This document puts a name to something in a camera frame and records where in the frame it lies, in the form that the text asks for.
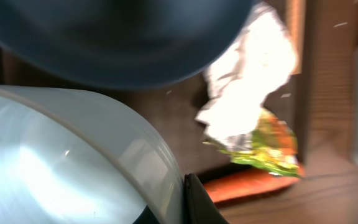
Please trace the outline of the light blue bowl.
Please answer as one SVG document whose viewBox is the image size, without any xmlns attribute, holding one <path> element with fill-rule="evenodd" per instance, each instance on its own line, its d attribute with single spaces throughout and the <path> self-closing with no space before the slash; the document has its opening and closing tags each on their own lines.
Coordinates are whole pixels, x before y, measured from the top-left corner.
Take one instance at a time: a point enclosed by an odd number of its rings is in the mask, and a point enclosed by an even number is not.
<svg viewBox="0 0 358 224">
<path fill-rule="evenodd" d="M 140 114 L 84 90 L 0 85 L 0 223 L 184 223 L 183 179 Z"/>
</svg>

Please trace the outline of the dark blue plate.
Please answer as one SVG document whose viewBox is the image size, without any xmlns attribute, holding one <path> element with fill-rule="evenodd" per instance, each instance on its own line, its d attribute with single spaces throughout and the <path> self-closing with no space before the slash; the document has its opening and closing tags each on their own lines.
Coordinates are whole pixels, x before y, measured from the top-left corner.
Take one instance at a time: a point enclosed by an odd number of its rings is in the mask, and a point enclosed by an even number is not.
<svg viewBox="0 0 358 224">
<path fill-rule="evenodd" d="M 251 0 L 0 0 L 0 47 L 69 81 L 133 90 L 180 82 L 220 57 Z"/>
</svg>

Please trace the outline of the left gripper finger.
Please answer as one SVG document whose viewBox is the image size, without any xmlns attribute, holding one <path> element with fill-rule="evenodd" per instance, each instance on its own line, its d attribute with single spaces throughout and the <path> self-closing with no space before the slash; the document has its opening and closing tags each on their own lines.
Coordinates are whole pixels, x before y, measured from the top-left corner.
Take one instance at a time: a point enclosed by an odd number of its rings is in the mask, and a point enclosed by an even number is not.
<svg viewBox="0 0 358 224">
<path fill-rule="evenodd" d="M 185 175 L 184 202 L 186 222 L 189 224 L 229 224 L 195 174 Z"/>
</svg>

